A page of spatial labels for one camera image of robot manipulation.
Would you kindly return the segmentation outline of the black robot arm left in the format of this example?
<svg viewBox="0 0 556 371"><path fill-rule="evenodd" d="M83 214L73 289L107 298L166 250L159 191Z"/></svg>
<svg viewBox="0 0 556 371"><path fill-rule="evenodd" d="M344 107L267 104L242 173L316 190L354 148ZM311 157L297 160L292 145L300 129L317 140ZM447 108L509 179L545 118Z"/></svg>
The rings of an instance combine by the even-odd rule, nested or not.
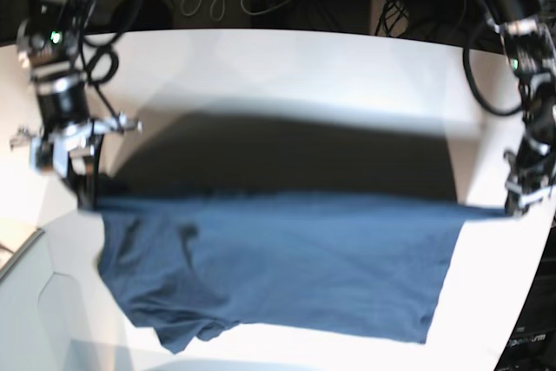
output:
<svg viewBox="0 0 556 371"><path fill-rule="evenodd" d="M523 216L555 190L555 41L540 14L545 0L477 0L484 16L463 49L464 72L473 97L487 113L498 117L520 115L524 123L517 152L507 150L505 211ZM483 95L473 77L470 51L484 30L500 37L513 75L518 81L519 104L497 109Z"/></svg>

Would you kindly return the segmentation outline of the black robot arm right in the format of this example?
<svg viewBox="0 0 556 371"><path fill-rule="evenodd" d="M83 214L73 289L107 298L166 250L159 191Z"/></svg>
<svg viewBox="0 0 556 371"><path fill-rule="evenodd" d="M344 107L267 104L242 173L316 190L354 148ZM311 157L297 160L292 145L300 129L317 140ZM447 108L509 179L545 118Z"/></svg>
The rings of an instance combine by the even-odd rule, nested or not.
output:
<svg viewBox="0 0 556 371"><path fill-rule="evenodd" d="M119 68L114 46L141 6L132 0L121 26L100 43L86 37L96 0L37 0L17 32L18 60L29 72L42 126L36 133L18 129L10 147L27 146L30 166L58 176L82 209L96 206L104 137L142 128L115 112L101 91Z"/></svg>

